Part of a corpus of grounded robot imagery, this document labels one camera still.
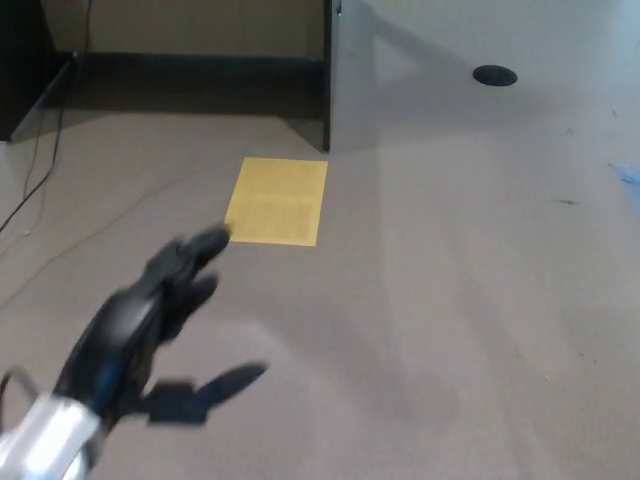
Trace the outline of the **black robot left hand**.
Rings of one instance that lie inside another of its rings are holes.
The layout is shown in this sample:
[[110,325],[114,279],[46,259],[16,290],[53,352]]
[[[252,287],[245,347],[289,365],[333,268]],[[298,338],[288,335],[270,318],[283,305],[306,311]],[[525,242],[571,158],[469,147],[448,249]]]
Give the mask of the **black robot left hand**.
[[216,225],[165,244],[136,281],[98,309],[64,363],[53,395],[83,404],[108,430],[130,415],[143,415],[151,424],[200,426],[211,409],[264,374],[267,363],[254,361],[201,387],[185,380],[146,387],[157,350],[174,341],[215,292],[216,276],[199,273],[229,241],[229,228]]

